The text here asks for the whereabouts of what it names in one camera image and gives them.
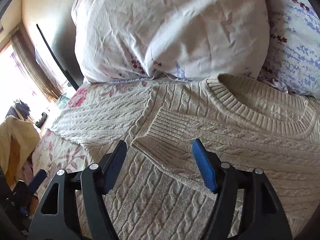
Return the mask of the beige cable knit sweater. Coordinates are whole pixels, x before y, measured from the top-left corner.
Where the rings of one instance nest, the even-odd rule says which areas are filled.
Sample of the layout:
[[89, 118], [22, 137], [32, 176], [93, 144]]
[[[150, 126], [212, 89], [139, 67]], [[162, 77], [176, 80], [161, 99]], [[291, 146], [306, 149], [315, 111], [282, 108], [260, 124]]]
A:
[[219, 166], [260, 168], [298, 236], [319, 205], [319, 100], [240, 75], [149, 81], [104, 98], [105, 87], [53, 123], [93, 161], [118, 141], [127, 154], [106, 198], [120, 239], [199, 239], [217, 200]]

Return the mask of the floral bed quilt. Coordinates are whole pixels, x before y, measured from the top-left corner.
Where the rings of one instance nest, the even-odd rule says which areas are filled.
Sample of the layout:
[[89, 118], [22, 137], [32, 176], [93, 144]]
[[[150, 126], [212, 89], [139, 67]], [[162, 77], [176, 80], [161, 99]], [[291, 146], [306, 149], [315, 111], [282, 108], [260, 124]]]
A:
[[82, 85], [33, 152], [34, 173], [47, 172], [37, 196], [43, 196], [59, 169], [83, 170], [111, 152], [119, 140], [129, 144], [155, 85], [153, 80]]

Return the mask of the yellow cloth pile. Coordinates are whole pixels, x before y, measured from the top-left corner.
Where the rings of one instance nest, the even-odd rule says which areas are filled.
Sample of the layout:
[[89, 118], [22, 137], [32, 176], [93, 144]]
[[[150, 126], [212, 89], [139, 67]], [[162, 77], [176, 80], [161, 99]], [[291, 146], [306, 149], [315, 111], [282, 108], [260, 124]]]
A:
[[8, 116], [1, 123], [1, 169], [7, 184], [13, 186], [15, 177], [40, 141], [31, 122]]

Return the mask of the brown window curtain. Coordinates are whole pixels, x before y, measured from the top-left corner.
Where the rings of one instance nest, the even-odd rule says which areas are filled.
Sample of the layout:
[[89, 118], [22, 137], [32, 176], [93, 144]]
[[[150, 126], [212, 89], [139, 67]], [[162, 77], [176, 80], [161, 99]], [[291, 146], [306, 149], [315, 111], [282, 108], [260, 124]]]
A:
[[10, 42], [23, 69], [49, 102], [58, 102], [62, 87], [44, 64], [36, 59], [36, 50], [23, 22], [9, 34]]

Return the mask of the left pink floral pillow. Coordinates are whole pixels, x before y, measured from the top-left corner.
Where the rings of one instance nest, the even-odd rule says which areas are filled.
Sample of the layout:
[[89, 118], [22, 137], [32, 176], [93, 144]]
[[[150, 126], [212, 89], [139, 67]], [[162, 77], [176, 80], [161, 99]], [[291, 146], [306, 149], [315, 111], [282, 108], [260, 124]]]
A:
[[89, 82], [256, 78], [269, 45], [265, 0], [75, 0], [71, 16]]

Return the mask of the right blue floral pillow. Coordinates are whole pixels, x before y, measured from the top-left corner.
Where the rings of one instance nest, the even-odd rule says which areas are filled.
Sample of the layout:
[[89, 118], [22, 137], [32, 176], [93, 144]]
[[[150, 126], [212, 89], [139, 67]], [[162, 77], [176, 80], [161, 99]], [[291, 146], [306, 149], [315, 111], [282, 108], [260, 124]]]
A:
[[259, 81], [319, 98], [319, 17], [308, 0], [265, 0], [270, 44]]

